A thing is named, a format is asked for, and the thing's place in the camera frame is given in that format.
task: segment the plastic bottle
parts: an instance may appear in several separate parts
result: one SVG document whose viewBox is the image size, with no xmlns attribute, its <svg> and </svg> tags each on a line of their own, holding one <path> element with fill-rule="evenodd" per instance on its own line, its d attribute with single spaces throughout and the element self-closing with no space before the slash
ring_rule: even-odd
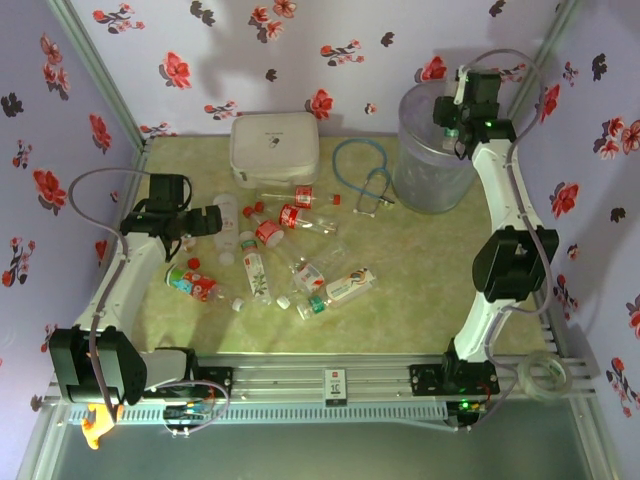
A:
<svg viewBox="0 0 640 480">
<path fill-rule="evenodd" d="M 318 187 L 265 187 L 256 190 L 256 200 L 273 203 L 288 203 L 300 208 L 318 208 L 323 205 L 340 205 L 340 195 L 325 192 Z"/>
<path fill-rule="evenodd" d="M 236 312 L 239 312 L 244 306 L 244 300 L 235 295 L 228 287 L 193 270 L 171 265 L 164 280 L 170 287 L 177 288 L 201 302 L 223 301 Z"/>
<path fill-rule="evenodd" d="M 337 268 L 345 261 L 349 250 L 339 240 L 331 243 L 318 256 L 312 258 L 293 275 L 291 287 L 286 295 L 277 298 L 280 308 L 286 310 L 293 297 L 302 296 L 307 299 L 326 284 L 327 278 L 333 278 Z"/>
<path fill-rule="evenodd" d="M 340 280 L 328 283 L 320 294 L 299 303 L 298 313 L 304 320 L 308 320 L 327 308 L 337 308 L 370 290 L 375 281 L 375 275 L 368 268 L 356 270 Z"/>
<path fill-rule="evenodd" d="M 291 229 L 306 230 L 321 235 L 336 235 L 338 222 L 326 215 L 319 215 L 301 207 L 294 207 L 285 203 L 281 209 L 266 207 L 264 202 L 257 202 L 254 207 L 258 213 L 267 212 L 272 217 L 277 217 L 278 223 Z"/>
<path fill-rule="evenodd" d="M 308 261 L 298 246 L 284 236 L 282 229 L 270 218 L 265 217 L 251 207 L 245 207 L 242 214 L 258 225 L 256 237 L 282 259 L 291 273 L 299 271 Z"/>
<path fill-rule="evenodd" d="M 264 260 L 258 251 L 258 244 L 253 232 L 240 234 L 240 246 L 244 254 L 244 270 L 247 272 L 251 294 L 257 302 L 269 305 L 271 303 L 269 282 L 264 268 Z"/>
<path fill-rule="evenodd" d="M 213 199 L 213 204 L 220 207 L 222 230 L 213 236 L 218 261 L 221 265 L 231 265 L 234 252 L 238 248 L 238 200 L 235 195 L 222 193 Z"/>
</svg>

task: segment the table surface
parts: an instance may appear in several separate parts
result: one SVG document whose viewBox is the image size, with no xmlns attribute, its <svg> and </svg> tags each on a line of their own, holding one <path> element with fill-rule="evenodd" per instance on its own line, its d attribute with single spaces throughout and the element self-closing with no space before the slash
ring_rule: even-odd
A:
<svg viewBox="0 0 640 480">
<path fill-rule="evenodd" d="M 233 312 L 227 305 L 201 303 L 168 287 L 161 265 L 152 277 L 133 330 L 140 351 L 157 347 L 188 346 L 199 355 L 214 353 L 422 353 L 439 354 L 464 324 L 473 303 L 471 265 L 490 234 L 489 211 L 479 180 L 460 204 L 442 215 L 423 215 L 400 203 L 380 207 L 375 218 L 353 213 L 358 194 L 340 184 L 331 169 L 331 155 L 344 138 L 320 140 L 320 178 L 316 182 L 342 196 L 342 205 L 326 206 L 320 213 L 340 221 L 339 238 L 349 248 L 344 268 L 370 267 L 378 284 L 370 292 L 332 311 L 303 321 L 294 307 L 281 310 L 275 302 L 263 306 L 247 302 Z M 396 157 L 395 137 L 375 138 Z M 377 151 L 352 144 L 340 152 L 343 176 L 362 185 L 369 170 L 380 164 Z M 223 192 L 238 197 L 240 209 L 255 202 L 254 191 L 239 188 L 229 167 L 228 137 L 157 138 L 146 169 L 179 173 L 193 183 L 192 206 L 211 204 Z M 395 195 L 389 190 L 392 198 Z M 141 183 L 138 200 L 148 193 Z M 240 231 L 250 229 L 240 215 Z M 310 232 L 286 231 L 311 257 L 331 239 Z M 267 275 L 276 295 L 285 293 L 290 274 L 280 259 L 260 246 Z M 199 272 L 228 285 L 249 298 L 249 284 L 240 261 L 221 266 L 213 237 L 197 239 L 191 253 L 180 251 L 179 266 L 196 256 Z M 512 315 L 496 343 L 498 354 L 526 354 L 544 349 L 537 317 Z"/>
</svg>

